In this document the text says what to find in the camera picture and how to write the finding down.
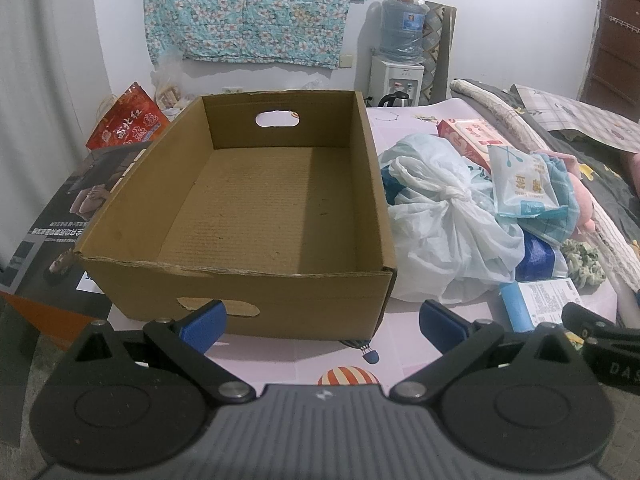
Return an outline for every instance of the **pink plush toy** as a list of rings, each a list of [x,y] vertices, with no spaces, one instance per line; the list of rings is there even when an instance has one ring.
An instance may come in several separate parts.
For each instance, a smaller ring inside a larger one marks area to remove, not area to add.
[[[620,153],[620,160],[626,171],[631,175],[636,189],[636,196],[640,196],[640,153]]]
[[[584,184],[580,181],[580,165],[578,164],[578,159],[573,155],[547,150],[538,150],[536,153],[546,153],[548,156],[556,156],[564,162],[566,170],[569,172],[569,180],[574,185],[575,199],[578,202],[578,206],[580,206],[580,216],[578,216],[578,223],[571,238],[579,240],[581,233],[593,233],[596,230],[596,224],[591,219],[593,215],[593,200],[591,199],[589,190],[584,187]]]

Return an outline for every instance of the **white plastic bag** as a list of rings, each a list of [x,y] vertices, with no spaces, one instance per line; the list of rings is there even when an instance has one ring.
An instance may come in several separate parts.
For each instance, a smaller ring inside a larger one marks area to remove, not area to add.
[[[514,281],[524,235],[494,216],[492,183],[446,139],[414,134],[380,155],[396,246],[394,298],[471,301]]]
[[[154,100],[158,107],[163,112],[176,108],[182,98],[182,53],[176,47],[171,46],[160,55],[151,82],[156,87]]]

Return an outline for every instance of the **plastic bag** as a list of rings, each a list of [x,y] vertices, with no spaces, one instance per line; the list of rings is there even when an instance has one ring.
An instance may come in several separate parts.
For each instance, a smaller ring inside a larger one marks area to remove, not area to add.
[[[138,83],[133,83],[98,122],[86,142],[90,150],[155,140],[169,125]]]
[[[162,111],[177,108],[183,92],[182,53],[176,47],[171,46],[160,55],[158,68],[151,73],[151,82],[156,87],[154,99],[158,107]]]
[[[380,155],[396,247],[398,300],[471,301],[514,280],[524,235],[494,216],[486,171],[446,139],[413,134]]]
[[[489,146],[488,151],[498,215],[548,218],[560,209],[542,155],[510,146]]]

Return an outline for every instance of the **blanket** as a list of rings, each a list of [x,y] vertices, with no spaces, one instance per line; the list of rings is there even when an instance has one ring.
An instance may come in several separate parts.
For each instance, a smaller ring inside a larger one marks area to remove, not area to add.
[[[640,153],[640,126],[626,117],[527,86],[514,85],[514,91],[545,130],[571,130],[570,138],[585,134],[612,148]]]
[[[149,55],[337,68],[351,1],[144,0]]]

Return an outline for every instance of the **blue gripper pad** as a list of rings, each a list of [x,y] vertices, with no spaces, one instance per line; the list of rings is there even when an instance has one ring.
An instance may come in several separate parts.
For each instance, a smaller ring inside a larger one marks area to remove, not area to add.
[[[420,332],[442,354],[469,337],[468,323],[453,312],[444,310],[436,301],[427,300],[420,307],[418,318]]]
[[[213,300],[187,316],[178,337],[204,354],[226,330],[226,308],[220,300]]]

